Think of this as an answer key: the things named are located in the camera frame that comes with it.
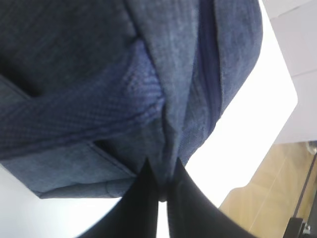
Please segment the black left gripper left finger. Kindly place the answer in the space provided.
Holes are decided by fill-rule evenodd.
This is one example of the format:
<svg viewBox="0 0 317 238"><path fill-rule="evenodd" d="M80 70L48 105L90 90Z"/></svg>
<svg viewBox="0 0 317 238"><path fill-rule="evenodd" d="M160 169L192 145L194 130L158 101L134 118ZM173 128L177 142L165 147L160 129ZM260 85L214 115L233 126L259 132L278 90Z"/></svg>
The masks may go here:
<svg viewBox="0 0 317 238"><path fill-rule="evenodd" d="M155 238L159 192L149 161L121 200L81 238Z"/></svg>

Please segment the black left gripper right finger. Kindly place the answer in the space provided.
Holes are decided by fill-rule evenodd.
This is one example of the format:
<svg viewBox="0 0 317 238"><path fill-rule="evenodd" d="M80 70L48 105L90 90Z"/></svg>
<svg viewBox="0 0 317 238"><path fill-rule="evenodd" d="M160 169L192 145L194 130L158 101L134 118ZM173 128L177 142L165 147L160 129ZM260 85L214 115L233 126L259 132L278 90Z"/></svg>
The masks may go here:
<svg viewBox="0 0 317 238"><path fill-rule="evenodd" d="M169 185L167 215L171 238L253 238L200 191L182 162Z"/></svg>

